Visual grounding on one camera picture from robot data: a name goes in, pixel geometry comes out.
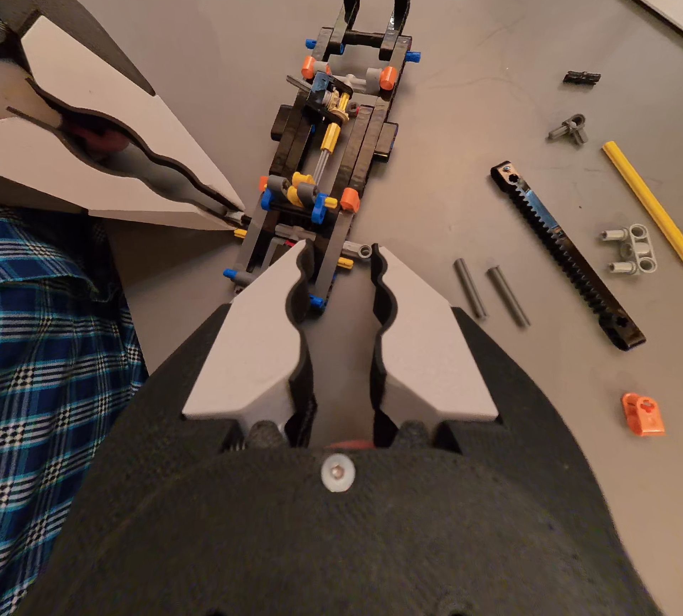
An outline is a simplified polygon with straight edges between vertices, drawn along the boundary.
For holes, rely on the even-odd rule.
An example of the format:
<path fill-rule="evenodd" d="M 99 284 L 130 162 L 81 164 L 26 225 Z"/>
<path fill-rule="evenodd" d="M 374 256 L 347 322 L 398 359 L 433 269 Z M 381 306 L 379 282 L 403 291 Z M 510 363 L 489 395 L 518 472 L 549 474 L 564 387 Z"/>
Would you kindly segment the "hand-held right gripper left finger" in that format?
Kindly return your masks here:
<path fill-rule="evenodd" d="M 307 447 L 317 411 L 313 367 L 301 329 L 311 308 L 313 246 L 299 241 L 229 306 L 182 409 L 191 420 L 235 420 L 247 435 L 270 421 Z"/>

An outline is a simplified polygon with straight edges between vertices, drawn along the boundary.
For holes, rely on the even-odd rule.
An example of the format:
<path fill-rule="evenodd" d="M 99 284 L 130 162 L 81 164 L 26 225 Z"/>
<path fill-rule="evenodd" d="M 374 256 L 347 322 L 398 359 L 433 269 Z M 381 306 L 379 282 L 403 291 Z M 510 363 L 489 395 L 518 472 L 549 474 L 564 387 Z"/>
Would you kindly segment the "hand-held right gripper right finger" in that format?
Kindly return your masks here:
<path fill-rule="evenodd" d="M 373 440 L 388 447 L 408 422 L 432 439 L 446 421 L 494 422 L 499 410 L 448 300 L 385 246 L 371 247 Z"/>

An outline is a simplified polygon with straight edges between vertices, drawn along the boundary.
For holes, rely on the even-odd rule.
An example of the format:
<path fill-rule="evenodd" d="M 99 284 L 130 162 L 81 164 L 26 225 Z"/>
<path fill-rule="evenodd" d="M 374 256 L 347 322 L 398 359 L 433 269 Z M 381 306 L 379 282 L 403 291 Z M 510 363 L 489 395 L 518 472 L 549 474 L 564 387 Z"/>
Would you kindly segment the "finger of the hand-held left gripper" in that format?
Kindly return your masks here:
<path fill-rule="evenodd" d="M 1 204 L 196 229 L 243 227 L 227 207 L 179 169 L 110 131 L 85 130 L 52 108 L 16 63 L 1 63 Z"/>
<path fill-rule="evenodd" d="M 147 157 L 183 175 L 228 212 L 244 202 L 158 95 L 151 95 L 47 17 L 21 37 L 38 92 L 71 112 L 121 128 Z"/>

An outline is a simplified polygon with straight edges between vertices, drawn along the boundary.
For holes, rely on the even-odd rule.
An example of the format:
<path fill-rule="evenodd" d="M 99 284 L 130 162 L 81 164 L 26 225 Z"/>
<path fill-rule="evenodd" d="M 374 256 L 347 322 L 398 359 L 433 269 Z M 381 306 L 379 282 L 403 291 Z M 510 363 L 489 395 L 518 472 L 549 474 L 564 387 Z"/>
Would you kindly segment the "black lego chassis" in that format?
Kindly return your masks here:
<path fill-rule="evenodd" d="M 235 230 L 238 260 L 223 275 L 241 293 L 298 242 L 313 247 L 309 295 L 323 312 L 339 270 L 368 262 L 371 246 L 349 240 L 374 163 L 387 162 L 397 136 L 388 119 L 407 63 L 418 63 L 404 35 L 411 0 L 393 0 L 387 28 L 358 31 L 361 0 L 343 0 L 335 23 L 306 40 L 310 53 L 298 92 L 279 108 L 270 136 L 277 150 L 259 180 L 253 216 Z"/>

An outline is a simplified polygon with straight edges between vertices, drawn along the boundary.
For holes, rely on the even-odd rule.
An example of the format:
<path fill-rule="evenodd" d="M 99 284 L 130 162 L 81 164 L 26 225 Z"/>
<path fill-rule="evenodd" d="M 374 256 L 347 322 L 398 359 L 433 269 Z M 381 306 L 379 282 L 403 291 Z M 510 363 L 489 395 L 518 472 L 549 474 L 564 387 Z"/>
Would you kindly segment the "dark grey lego axle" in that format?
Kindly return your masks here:
<path fill-rule="evenodd" d="M 463 258 L 457 258 L 454 262 L 454 270 L 456 271 L 457 278 L 463 288 L 474 316 L 480 321 L 486 320 L 488 318 L 488 313 Z"/>
<path fill-rule="evenodd" d="M 508 280 L 502 273 L 500 267 L 491 267 L 486 271 L 486 274 L 489 279 L 491 279 L 494 288 L 501 297 L 503 304 L 507 308 L 515 324 L 520 328 L 530 327 L 531 321 L 523 310 L 523 307 L 520 305 L 517 296 L 510 287 Z"/>

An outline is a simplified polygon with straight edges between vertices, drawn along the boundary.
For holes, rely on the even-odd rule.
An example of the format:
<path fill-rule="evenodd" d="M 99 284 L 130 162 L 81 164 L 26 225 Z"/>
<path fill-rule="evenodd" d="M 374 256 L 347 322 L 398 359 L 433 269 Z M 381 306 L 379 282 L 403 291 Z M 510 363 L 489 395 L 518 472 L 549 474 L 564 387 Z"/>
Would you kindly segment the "black lego gear rack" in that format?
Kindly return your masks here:
<path fill-rule="evenodd" d="M 517 169 L 504 162 L 491 167 L 490 174 L 592 310 L 610 342 L 623 352 L 642 346 L 644 333 Z"/>

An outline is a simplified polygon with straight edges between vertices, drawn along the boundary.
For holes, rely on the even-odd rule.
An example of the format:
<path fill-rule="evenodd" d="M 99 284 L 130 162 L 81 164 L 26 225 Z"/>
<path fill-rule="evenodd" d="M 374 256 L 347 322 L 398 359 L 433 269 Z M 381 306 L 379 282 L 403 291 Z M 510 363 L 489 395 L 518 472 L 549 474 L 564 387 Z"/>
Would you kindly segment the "orange lego connector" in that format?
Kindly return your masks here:
<path fill-rule="evenodd" d="M 641 438 L 663 436 L 666 433 L 658 403 L 648 396 L 625 393 L 621 405 L 630 431 Z"/>

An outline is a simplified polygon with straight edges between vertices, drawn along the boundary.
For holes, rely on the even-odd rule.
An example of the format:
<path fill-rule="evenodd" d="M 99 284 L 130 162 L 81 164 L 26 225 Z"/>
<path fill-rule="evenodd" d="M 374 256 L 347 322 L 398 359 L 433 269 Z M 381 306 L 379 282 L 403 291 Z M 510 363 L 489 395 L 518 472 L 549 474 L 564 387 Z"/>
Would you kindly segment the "yellow lego axle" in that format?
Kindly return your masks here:
<path fill-rule="evenodd" d="M 669 242 L 673 251 L 682 260 L 682 231 L 680 228 L 654 196 L 651 189 L 624 153 L 619 149 L 619 146 L 614 141 L 608 141 L 602 145 L 602 150 L 627 183 L 632 193 L 643 205 L 662 235 Z"/>

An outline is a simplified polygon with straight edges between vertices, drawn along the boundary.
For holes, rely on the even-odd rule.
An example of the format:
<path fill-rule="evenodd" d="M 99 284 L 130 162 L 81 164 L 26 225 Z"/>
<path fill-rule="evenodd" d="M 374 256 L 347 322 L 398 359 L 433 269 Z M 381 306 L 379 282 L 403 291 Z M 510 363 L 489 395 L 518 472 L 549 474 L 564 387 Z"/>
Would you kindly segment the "grey lego cross connector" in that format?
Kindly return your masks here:
<path fill-rule="evenodd" d="M 548 133 L 547 139 L 549 141 L 556 141 L 564 136 L 570 137 L 579 146 L 587 142 L 587 134 L 585 132 L 585 116 L 576 114 L 551 130 Z"/>

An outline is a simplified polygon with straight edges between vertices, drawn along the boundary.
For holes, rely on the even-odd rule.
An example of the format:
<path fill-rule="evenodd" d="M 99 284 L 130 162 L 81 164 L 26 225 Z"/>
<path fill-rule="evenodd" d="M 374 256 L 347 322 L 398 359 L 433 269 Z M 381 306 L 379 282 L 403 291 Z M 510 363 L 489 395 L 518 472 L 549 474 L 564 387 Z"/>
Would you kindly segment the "blue plaid shirt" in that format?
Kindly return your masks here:
<path fill-rule="evenodd" d="M 148 376 L 102 221 L 2 205 L 2 615 L 42 573 L 96 450 Z"/>

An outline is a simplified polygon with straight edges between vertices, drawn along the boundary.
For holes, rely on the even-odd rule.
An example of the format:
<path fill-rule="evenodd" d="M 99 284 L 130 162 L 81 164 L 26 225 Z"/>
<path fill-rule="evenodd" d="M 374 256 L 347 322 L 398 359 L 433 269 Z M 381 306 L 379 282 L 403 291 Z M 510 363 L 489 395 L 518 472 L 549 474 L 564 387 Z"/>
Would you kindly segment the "light grey connector with pins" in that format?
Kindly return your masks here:
<path fill-rule="evenodd" d="M 636 276 L 656 272 L 658 262 L 646 226 L 632 224 L 629 227 L 606 229 L 599 236 L 603 242 L 618 245 L 619 259 L 607 264 L 610 274 Z"/>

